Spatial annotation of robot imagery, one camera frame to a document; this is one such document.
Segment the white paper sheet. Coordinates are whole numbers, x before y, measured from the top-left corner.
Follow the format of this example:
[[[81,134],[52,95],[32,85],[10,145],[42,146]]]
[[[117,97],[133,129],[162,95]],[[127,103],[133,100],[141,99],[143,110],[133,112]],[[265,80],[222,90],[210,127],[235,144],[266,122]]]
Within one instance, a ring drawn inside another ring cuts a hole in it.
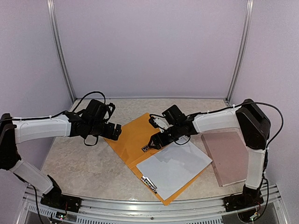
[[[142,179],[165,201],[211,162],[212,159],[189,141],[184,145],[171,143],[137,164],[137,168],[142,173]]]

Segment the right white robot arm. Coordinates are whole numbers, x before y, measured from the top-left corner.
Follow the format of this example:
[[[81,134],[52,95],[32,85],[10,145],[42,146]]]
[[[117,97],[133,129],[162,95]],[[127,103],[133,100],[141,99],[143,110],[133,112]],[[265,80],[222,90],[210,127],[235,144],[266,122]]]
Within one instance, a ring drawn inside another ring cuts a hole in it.
[[[190,137],[207,131],[239,128],[249,153],[245,187],[239,203],[249,207],[257,200],[254,191],[260,187],[264,171],[265,151],[270,136],[271,122],[259,107],[260,103],[246,99],[241,104],[211,112],[196,112],[185,115],[173,105],[162,113],[170,127],[152,135],[146,148],[160,150],[182,136]]]

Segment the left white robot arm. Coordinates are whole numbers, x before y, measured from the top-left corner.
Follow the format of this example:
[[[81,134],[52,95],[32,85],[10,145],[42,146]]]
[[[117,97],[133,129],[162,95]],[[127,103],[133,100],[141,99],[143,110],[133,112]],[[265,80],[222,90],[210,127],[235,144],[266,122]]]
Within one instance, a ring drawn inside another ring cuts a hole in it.
[[[80,137],[117,141],[121,125],[109,120],[115,111],[113,103],[105,104],[92,99],[86,108],[76,111],[63,111],[45,117],[13,117],[4,113],[0,117],[0,168],[9,171],[22,181],[47,195],[47,200],[59,208],[65,204],[65,196],[60,187],[39,168],[29,163],[19,153],[19,147],[39,146],[43,141],[57,137]]]

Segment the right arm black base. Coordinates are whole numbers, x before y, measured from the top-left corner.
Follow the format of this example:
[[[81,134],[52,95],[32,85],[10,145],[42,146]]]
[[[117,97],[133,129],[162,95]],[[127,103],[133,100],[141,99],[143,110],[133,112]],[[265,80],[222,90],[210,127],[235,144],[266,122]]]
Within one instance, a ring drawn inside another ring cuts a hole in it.
[[[242,193],[232,194],[224,197],[223,202],[226,212],[242,210],[252,206],[261,205],[264,200],[260,188],[261,187],[258,187],[257,189],[251,189],[244,185]]]

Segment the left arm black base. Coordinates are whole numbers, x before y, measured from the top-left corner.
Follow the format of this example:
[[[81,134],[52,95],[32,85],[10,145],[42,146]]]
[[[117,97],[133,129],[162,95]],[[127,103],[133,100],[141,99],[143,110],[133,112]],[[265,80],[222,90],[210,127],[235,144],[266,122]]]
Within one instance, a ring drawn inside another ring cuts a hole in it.
[[[40,203],[52,208],[78,213],[82,199],[76,196],[64,195],[57,182],[49,176],[53,188],[43,194]]]

